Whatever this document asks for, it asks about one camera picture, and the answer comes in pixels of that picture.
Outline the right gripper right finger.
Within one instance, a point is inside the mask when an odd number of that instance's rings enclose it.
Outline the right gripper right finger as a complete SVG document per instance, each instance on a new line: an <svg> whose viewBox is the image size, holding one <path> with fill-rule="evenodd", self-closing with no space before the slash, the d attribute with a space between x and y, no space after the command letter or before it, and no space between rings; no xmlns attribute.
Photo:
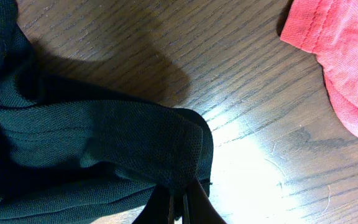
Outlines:
<svg viewBox="0 0 358 224"><path fill-rule="evenodd" d="M185 190L182 224L226 224L212 206L198 179Z"/></svg>

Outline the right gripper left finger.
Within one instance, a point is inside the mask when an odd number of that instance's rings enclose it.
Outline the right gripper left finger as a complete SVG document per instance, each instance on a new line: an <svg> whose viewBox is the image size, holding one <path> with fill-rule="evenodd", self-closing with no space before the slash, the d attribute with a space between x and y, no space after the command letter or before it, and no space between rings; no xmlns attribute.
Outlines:
<svg viewBox="0 0 358 224"><path fill-rule="evenodd" d="M173 197L168 189L157 185L146 206L132 224L174 224Z"/></svg>

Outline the black t-shirt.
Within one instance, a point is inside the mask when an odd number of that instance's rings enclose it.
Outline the black t-shirt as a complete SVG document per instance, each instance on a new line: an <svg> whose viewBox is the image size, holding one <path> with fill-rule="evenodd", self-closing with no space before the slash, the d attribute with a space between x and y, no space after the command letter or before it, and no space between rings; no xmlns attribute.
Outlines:
<svg viewBox="0 0 358 224"><path fill-rule="evenodd" d="M0 1L0 223L91 223L157 185L179 218L192 181L209 197L212 162L198 113L47 75Z"/></svg>

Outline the red t-shirt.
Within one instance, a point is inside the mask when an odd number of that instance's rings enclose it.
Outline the red t-shirt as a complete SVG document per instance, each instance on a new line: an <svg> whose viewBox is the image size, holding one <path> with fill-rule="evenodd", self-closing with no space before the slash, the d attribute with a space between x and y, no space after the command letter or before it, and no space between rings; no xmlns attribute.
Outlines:
<svg viewBox="0 0 358 224"><path fill-rule="evenodd" d="M358 137L358 0L294 0L280 38L315 54L334 112Z"/></svg>

